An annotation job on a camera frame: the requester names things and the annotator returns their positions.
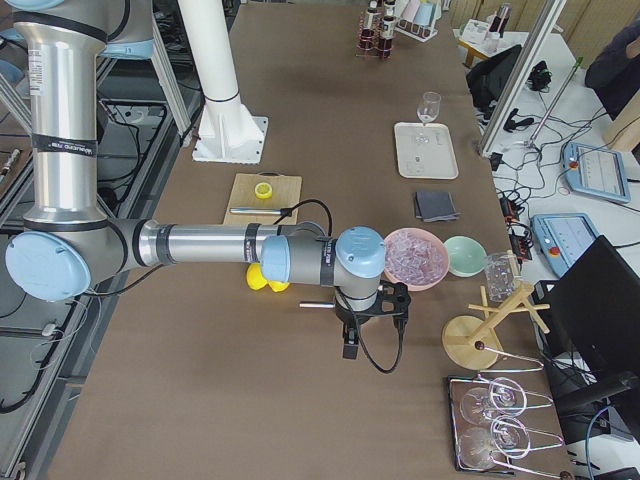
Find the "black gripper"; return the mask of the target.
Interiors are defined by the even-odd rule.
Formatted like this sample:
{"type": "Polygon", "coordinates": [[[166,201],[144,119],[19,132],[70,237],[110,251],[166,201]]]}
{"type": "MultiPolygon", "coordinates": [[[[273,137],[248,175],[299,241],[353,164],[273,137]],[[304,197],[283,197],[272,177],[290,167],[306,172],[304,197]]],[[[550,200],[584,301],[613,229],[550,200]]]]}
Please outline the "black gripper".
{"type": "Polygon", "coordinates": [[[358,348],[362,347],[366,358],[370,359],[371,355],[361,336],[361,326],[373,316],[373,306],[362,311],[354,311],[350,303],[351,298],[345,295],[340,288],[336,288],[335,291],[334,311],[338,319],[343,323],[342,358],[356,359],[358,348]]]}

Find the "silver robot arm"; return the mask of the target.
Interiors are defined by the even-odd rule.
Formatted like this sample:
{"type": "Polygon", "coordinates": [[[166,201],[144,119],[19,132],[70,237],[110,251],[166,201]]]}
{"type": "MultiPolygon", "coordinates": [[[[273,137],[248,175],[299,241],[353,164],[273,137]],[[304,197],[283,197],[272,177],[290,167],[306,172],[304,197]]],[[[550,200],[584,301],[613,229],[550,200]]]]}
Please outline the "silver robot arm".
{"type": "Polygon", "coordinates": [[[175,225],[111,219],[97,204],[99,55],[147,58],[147,1],[15,1],[28,46],[35,202],[9,243],[6,267],[29,295],[58,301],[137,267],[183,262],[259,264],[270,281],[333,287],[343,354],[365,347],[364,322],[381,314],[382,237],[354,227],[332,238],[307,225],[175,225]]]}

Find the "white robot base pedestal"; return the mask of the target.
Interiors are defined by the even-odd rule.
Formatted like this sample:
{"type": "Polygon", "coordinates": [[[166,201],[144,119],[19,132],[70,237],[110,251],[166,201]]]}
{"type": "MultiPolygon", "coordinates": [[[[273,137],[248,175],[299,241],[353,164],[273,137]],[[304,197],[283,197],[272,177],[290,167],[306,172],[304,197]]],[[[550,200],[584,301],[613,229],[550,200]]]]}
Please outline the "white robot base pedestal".
{"type": "Polygon", "coordinates": [[[205,97],[193,159],[255,165],[268,119],[242,103],[222,3],[182,0],[179,8],[205,97]]]}

